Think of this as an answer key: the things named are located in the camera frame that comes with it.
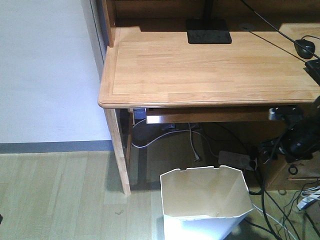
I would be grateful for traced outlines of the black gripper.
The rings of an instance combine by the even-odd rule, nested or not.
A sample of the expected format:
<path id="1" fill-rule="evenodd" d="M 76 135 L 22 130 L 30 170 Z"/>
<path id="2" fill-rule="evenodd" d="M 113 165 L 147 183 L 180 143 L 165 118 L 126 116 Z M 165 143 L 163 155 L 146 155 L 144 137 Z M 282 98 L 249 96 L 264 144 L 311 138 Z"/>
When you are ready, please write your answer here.
<path id="1" fill-rule="evenodd" d="M 308 116 L 288 128 L 280 140 L 287 163 L 311 160 L 316 151 L 316 118 Z"/>

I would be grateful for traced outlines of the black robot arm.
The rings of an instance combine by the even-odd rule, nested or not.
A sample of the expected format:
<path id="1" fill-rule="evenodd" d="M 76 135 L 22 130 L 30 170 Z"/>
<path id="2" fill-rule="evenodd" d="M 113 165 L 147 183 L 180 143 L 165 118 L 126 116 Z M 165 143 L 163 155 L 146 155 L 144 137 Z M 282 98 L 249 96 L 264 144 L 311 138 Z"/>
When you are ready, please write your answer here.
<path id="1" fill-rule="evenodd" d="M 280 149 L 287 163 L 310 160 L 320 150 L 320 98 L 313 104 L 309 114 L 290 126 L 280 140 Z"/>

